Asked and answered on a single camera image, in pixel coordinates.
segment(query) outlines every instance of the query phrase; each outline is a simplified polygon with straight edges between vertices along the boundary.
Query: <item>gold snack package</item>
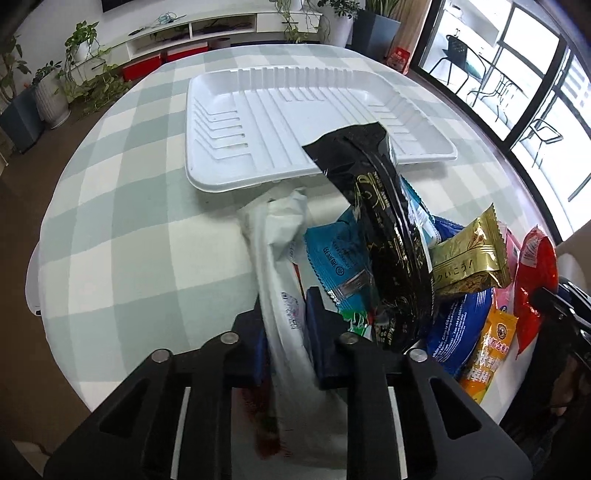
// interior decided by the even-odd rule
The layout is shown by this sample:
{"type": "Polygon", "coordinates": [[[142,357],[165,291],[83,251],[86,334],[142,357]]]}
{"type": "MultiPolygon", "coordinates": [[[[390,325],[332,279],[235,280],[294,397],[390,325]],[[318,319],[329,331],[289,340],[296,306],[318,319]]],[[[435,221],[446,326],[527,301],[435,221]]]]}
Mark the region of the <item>gold snack package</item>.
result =
{"type": "Polygon", "coordinates": [[[508,287],[511,275],[494,206],[458,234],[434,246],[431,261],[437,297],[508,287]]]}

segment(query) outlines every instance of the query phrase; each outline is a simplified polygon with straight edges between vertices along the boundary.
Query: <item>metal bolt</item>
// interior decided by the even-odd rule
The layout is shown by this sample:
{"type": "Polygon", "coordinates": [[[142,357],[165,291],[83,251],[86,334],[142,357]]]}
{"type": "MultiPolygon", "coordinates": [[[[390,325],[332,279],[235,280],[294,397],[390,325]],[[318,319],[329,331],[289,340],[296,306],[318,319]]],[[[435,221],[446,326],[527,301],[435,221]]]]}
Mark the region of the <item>metal bolt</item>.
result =
{"type": "Polygon", "coordinates": [[[157,364],[161,364],[170,358],[170,352],[161,348],[152,353],[152,360],[157,364]]]}
{"type": "Polygon", "coordinates": [[[226,345],[233,345],[238,340],[240,340],[240,337],[237,333],[226,332],[220,337],[220,340],[222,341],[222,343],[225,343],[226,345]]]}
{"type": "Polygon", "coordinates": [[[428,357],[427,352],[425,350],[421,350],[420,348],[414,348],[410,350],[408,356],[418,363],[424,362],[428,357]]]}
{"type": "Polygon", "coordinates": [[[359,335],[356,335],[353,332],[345,332],[342,333],[340,336],[340,343],[345,345],[353,345],[359,341],[359,335]]]}

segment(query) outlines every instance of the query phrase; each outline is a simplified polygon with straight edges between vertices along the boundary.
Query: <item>black snack package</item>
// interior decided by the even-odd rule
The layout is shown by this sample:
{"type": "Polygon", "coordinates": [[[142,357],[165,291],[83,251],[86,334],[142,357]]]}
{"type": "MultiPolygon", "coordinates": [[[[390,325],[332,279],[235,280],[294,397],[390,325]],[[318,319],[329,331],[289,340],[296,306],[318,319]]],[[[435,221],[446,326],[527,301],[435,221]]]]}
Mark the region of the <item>black snack package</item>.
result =
{"type": "Polygon", "coordinates": [[[378,341],[403,352],[430,328],[434,290],[420,228],[389,142],[384,127],[375,123],[335,130],[304,150],[353,206],[381,300],[378,341]]]}

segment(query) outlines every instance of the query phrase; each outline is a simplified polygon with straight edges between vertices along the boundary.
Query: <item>pink package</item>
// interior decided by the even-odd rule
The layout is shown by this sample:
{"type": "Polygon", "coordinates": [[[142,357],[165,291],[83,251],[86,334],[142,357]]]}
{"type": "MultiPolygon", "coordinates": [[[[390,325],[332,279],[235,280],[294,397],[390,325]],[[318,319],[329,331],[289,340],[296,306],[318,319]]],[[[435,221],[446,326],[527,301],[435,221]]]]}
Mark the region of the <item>pink package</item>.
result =
{"type": "Polygon", "coordinates": [[[501,231],[503,240],[505,240],[509,273],[511,274],[511,284],[507,288],[495,288],[495,303],[497,309],[513,314],[515,273],[517,272],[517,264],[519,263],[521,244],[517,241],[515,235],[511,233],[509,227],[504,223],[499,222],[499,230],[501,231]]]}

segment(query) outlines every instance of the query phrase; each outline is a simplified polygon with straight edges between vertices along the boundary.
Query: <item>white plastic bag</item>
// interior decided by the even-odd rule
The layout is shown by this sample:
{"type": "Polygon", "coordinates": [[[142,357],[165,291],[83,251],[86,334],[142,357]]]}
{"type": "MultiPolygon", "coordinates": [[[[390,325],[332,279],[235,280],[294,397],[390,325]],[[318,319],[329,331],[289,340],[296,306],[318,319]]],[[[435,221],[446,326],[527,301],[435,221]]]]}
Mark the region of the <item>white plastic bag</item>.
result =
{"type": "Polygon", "coordinates": [[[303,247],[307,198],[281,187],[239,212],[255,267],[271,356],[271,381],[282,447],[290,458],[344,468],[347,407],[334,392],[320,391],[306,350],[305,304],[294,268],[303,247]]]}

